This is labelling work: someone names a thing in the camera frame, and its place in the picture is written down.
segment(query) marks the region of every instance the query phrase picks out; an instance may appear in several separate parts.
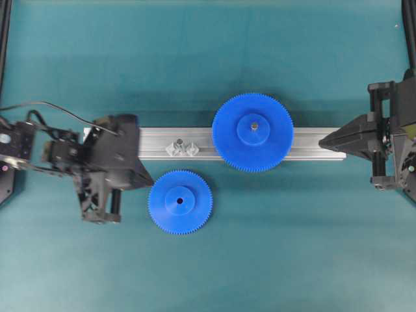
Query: teal mat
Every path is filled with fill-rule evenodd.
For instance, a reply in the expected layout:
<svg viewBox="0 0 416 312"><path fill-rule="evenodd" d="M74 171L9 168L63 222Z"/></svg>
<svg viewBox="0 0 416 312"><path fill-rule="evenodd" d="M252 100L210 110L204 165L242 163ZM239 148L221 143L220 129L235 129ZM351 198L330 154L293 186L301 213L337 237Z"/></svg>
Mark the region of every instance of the teal mat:
<svg viewBox="0 0 416 312"><path fill-rule="evenodd" d="M400 1L15 1L1 104L209 126L231 96L262 92L296 126L340 126L367 112L369 83L399 81L407 65ZM154 178L186 168L206 179L208 223L162 232L149 189L124 192L120 225L83 223L69 179L19 175L0 208L0 311L414 309L416 210L376 191L369 163L254 175L222 162L145 165Z"/></svg>

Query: blue gear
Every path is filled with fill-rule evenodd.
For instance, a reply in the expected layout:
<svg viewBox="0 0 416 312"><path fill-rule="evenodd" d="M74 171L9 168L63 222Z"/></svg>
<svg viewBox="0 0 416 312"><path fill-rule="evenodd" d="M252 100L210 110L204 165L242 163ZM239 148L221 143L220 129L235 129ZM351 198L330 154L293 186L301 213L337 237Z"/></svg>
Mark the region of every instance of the blue gear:
<svg viewBox="0 0 416 312"><path fill-rule="evenodd" d="M241 94L215 115L213 142L229 165L247 172L277 166L291 150L293 123L279 101L264 94Z"/></svg>
<svg viewBox="0 0 416 312"><path fill-rule="evenodd" d="M162 175L151 188L149 213L165 232L188 234L200 229L211 215L213 195L197 174L178 170Z"/></svg>

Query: small blue gear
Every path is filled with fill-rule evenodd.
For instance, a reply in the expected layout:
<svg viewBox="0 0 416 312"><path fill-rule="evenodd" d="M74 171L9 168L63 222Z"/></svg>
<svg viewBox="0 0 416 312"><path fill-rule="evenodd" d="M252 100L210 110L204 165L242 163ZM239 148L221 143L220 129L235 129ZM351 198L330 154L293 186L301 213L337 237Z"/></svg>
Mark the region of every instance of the small blue gear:
<svg viewBox="0 0 416 312"><path fill-rule="evenodd" d="M190 171L171 171L162 175L151 188L149 214L165 232L189 234L200 229L213 209L208 184Z"/></svg>
<svg viewBox="0 0 416 312"><path fill-rule="evenodd" d="M277 166L291 150L293 123L270 96L241 94L225 102L213 121L213 142L229 165L246 172Z"/></svg>

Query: gear teeth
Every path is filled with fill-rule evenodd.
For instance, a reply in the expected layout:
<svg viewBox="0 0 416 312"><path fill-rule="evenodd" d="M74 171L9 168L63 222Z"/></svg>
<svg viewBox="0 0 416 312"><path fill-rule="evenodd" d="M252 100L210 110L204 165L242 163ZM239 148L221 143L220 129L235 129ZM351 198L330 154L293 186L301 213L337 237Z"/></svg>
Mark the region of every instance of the gear teeth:
<svg viewBox="0 0 416 312"><path fill-rule="evenodd" d="M161 229L161 230L163 230L163 231L165 231L165 232L167 232L167 233L169 233L169 234L173 234L173 235L188 235L188 234L191 234L191 233L194 233L195 231L197 231L197 230L199 230L200 228L202 228L202 226L204 226L205 225L205 223L207 223L207 221L208 221L208 219L211 217L211 215L212 215L212 213L213 213L213 193L212 193L212 191L211 191L211 188L209 187L209 185L208 185L208 183L206 182L206 180L204 180L204 178L202 178L200 175L198 175L198 174L196 174L196 173L194 173L194 172L192 172L192 171L189 171L189 170L172 170L172 171L169 171L169 172L166 172L165 174L163 174L161 177L159 177L156 181L155 181L155 184L154 185L156 185L162 178L164 178L165 176L168 176L168 175L170 175L170 174L174 174L174 173L187 173L187 174L190 174L190 175L193 175L193 176L196 176L196 177L198 177L202 182L203 182L203 184L207 187L207 190L209 191L209 213L208 213L208 215L206 216L206 218L203 220L203 221L201 221L201 223L197 226L197 227L195 227L194 229L192 229L192 230L190 230L190 231L184 231L184 232L176 232L176 231L172 231L172 230L170 230L170 229L168 229L168 228L165 228L165 227L163 227L163 226L161 226L160 225L160 223L158 223L157 221L156 221L156 219L154 219L154 217L153 217L153 215L152 215L152 213L151 213L151 204L150 204L150 200L151 200L151 195L152 195L152 193L153 193L153 191L154 191L154 188L152 187L151 188L151 190L150 190L150 193L149 193L149 196L148 196L148 212L149 212L149 215L150 215L150 218L153 220L153 222L156 224L156 226L159 228L159 229Z"/></svg>
<svg viewBox="0 0 416 312"><path fill-rule="evenodd" d="M229 103L229 102L235 101L235 100L239 100L240 98L244 98L246 96L255 96L255 97L259 97L259 98L265 98L265 99L271 100L273 102L277 102L277 104L279 104L280 107L283 108L284 113L286 115L285 117L287 118L288 121L290 121L291 127L293 128L293 120L291 118L291 115L289 114L289 111L286 109L286 107L283 104L281 104L278 100L274 99L271 96L268 96L268 95L265 95L265 94L256 93L256 92L248 92L248 93L244 93L244 94L239 94L237 96L233 96L231 99L227 100L226 103ZM236 169L238 169L240 171L249 172L249 173L264 172L264 171L270 170L273 167L277 166L282 161L282 159L278 159L275 162L271 162L270 164L267 164L266 166L258 166L257 168L251 168L251 167L241 166L241 164L237 164L237 163L234 163L234 162L230 161L228 159L228 156L227 155L224 155L224 153L220 150L220 148L218 148L218 138L217 138L216 133L214 132L214 128L215 128L216 124L218 123L218 119L221 118L221 115L224 113L224 110L228 110L229 109L229 107L226 106L226 103L224 105L222 105L217 110L217 112L215 114L215 117L214 117L214 120L213 120L213 124L212 124L212 128L213 128L213 136L212 136L213 143L214 143L214 146L215 146L217 152L220 154L221 158L223 158L223 160L225 160L226 164L228 164L228 165L230 165L230 166L232 166L232 167L234 167L234 168L236 168ZM291 144L289 146L289 149L286 151L286 155L290 151L290 148L291 148L292 144L293 144L293 136L292 136L292 141L291 141Z"/></svg>

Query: wire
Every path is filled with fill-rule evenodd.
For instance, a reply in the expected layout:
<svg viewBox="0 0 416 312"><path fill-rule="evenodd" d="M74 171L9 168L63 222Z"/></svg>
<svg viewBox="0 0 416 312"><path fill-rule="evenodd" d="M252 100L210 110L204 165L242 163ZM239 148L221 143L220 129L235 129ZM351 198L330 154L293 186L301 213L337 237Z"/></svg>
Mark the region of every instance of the wire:
<svg viewBox="0 0 416 312"><path fill-rule="evenodd" d="M3 118L0 116L0 124L2 124L3 126L5 126L7 129L11 130L12 126L9 124L9 122L7 121L6 118Z"/></svg>
<svg viewBox="0 0 416 312"><path fill-rule="evenodd" d="M12 106L7 106L7 107L0 107L0 111L7 111L7 110L9 111L10 109L18 109L20 107L26 107L26 106L30 106L30 105L46 105L46 106L52 107L54 109L57 109L58 111L60 110L60 111L62 111L64 113L70 115L72 118L75 118L79 122L83 122L84 124L89 125L90 127L95 127L95 128L104 130L104 131L106 131L108 133L111 133L112 135L118 136L118 133L117 132L114 132L114 131L112 131L110 129L107 129L106 127L102 127L100 125L96 125L96 124L94 124L92 122L89 122L89 121L87 121L85 119L82 119L81 117L73 114L72 112L70 112L70 111L68 111L68 110L66 110L66 109L64 109L62 107L59 107L58 105L55 105L55 104L52 104L52 103L49 103L49 102L45 102L45 101L30 101L30 102L23 102L23 103L20 103L20 104L16 104L16 105L12 105Z"/></svg>
<svg viewBox="0 0 416 312"><path fill-rule="evenodd" d="M29 112L27 112L26 114L26 121L27 122L31 122L32 118L31 115L35 115L38 118L38 121L40 122L40 124L44 125L45 127L47 127L47 124L44 120L44 118L42 117L42 115L35 109L30 110Z"/></svg>

